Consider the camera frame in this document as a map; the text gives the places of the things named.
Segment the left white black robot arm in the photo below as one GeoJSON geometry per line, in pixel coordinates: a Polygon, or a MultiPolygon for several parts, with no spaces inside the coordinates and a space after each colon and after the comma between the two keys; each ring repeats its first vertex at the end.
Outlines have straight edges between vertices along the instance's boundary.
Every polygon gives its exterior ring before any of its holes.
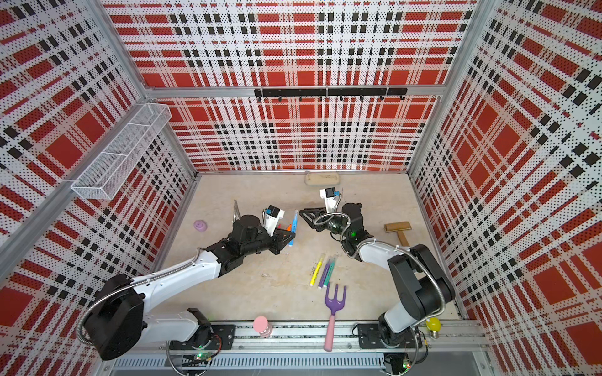
{"type": "Polygon", "coordinates": [[[117,359],[139,343],[210,344],[217,335],[200,310],[167,315],[153,315],[152,310],[183,291],[228,274],[247,256],[265,251],[279,255],[296,236],[278,228],[284,214],[273,205],[261,217],[235,211],[232,231],[215,244],[199,248],[189,260],[139,277],[119,274],[110,278],[79,319],[78,341],[93,346],[102,360],[117,359]]]}

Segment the yellow marker pen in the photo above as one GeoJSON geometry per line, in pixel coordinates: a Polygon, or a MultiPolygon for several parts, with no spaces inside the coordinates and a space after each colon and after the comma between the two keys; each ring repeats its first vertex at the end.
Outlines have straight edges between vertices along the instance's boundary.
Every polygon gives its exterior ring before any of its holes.
{"type": "Polygon", "coordinates": [[[324,258],[325,258],[325,254],[322,254],[321,258],[318,260],[318,263],[317,263],[317,265],[316,265],[316,267],[314,269],[312,278],[310,280],[310,286],[315,286],[316,280],[318,278],[319,271],[320,271],[320,269],[321,269],[321,267],[322,267],[322,265],[324,263],[324,258]]]}

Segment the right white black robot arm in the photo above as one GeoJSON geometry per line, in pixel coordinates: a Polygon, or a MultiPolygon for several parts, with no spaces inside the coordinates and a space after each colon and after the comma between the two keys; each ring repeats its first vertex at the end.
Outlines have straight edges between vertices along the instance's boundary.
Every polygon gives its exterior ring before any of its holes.
{"type": "Polygon", "coordinates": [[[400,247],[378,241],[364,226],[362,205],[347,203],[341,212],[306,208],[299,216],[314,230],[340,237],[346,255],[391,273],[399,302],[378,319],[379,340],[398,347],[411,340],[410,330],[440,316],[456,291],[431,250],[424,244],[400,247]]]}

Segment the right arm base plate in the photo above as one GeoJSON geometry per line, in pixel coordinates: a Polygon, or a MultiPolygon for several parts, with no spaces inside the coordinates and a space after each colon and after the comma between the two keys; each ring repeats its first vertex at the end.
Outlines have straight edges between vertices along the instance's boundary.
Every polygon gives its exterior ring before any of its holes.
{"type": "Polygon", "coordinates": [[[381,324],[357,324],[353,329],[361,349],[415,349],[410,328],[399,333],[390,332],[381,324]]]}

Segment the blue marker pen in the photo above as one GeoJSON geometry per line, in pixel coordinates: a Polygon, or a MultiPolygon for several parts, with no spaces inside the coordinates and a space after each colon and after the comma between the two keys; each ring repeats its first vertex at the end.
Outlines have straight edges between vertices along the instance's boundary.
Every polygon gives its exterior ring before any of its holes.
{"type": "MultiPolygon", "coordinates": [[[[298,225],[298,219],[299,219],[299,210],[296,210],[296,211],[295,211],[295,214],[294,214],[294,219],[293,219],[293,223],[292,223],[292,228],[291,228],[291,230],[290,230],[292,233],[296,233],[296,230],[297,230],[297,225],[298,225]]],[[[294,245],[294,239],[293,239],[293,240],[291,240],[291,241],[288,243],[288,246],[289,246],[289,247],[292,247],[293,245],[294,245]]]]}

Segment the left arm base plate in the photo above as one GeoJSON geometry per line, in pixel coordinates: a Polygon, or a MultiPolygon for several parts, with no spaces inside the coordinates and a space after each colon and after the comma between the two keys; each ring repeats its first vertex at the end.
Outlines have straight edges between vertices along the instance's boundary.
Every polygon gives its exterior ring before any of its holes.
{"type": "Polygon", "coordinates": [[[230,350],[235,339],[236,326],[233,324],[213,324],[211,328],[200,327],[187,341],[171,341],[170,350],[230,350]]]}

